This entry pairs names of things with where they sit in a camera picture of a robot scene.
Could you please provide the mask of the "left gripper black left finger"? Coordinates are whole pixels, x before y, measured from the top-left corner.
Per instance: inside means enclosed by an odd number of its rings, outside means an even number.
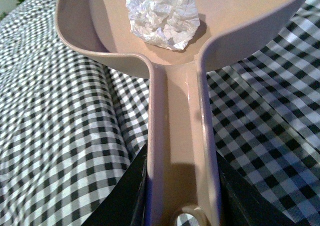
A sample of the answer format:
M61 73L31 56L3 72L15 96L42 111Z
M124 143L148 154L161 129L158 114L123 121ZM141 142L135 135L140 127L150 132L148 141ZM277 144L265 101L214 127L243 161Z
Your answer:
M144 145L111 193L83 225L143 225L147 145Z

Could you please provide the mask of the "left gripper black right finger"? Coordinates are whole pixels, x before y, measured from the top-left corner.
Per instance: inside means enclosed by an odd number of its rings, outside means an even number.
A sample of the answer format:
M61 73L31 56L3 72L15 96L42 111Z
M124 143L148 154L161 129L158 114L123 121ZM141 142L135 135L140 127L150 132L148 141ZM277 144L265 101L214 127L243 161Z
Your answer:
M313 172L295 156L217 155L229 225L312 225Z

